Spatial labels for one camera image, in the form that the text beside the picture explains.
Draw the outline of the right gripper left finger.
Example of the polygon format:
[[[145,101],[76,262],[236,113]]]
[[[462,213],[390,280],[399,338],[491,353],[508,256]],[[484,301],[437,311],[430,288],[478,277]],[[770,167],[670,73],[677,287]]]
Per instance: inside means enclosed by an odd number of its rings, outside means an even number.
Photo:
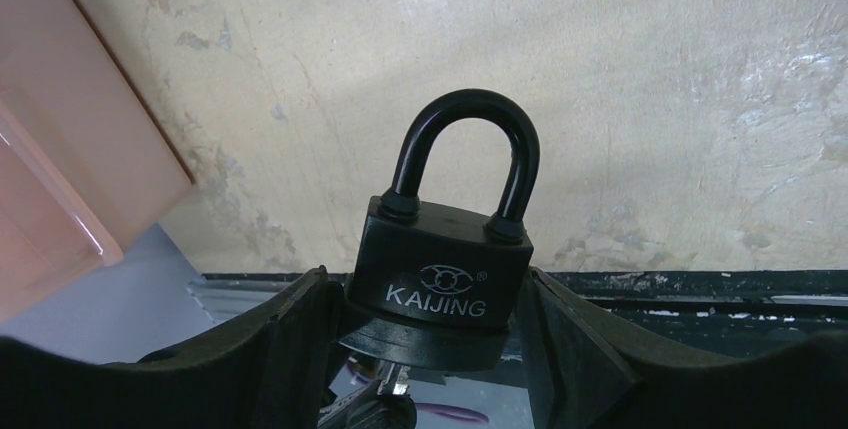
[[[342,288],[322,268],[135,363],[88,364],[1,341],[5,428],[313,428]]]

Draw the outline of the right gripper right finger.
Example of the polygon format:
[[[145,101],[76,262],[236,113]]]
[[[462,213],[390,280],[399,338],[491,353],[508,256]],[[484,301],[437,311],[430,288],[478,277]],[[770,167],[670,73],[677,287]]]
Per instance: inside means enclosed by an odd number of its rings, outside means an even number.
[[[739,359],[614,315],[530,269],[516,306],[537,428],[843,428],[847,335]]]

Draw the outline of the black padlock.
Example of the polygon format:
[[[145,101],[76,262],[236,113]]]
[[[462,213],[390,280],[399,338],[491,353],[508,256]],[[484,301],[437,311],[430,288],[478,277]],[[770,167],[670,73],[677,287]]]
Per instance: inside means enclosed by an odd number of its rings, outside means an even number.
[[[419,198],[434,142],[463,119],[496,125],[510,143],[506,184],[488,216]],[[463,89],[429,103],[407,131],[390,187],[369,201],[340,343],[429,370],[494,368],[534,251],[523,218],[539,162],[535,127],[509,98]]]

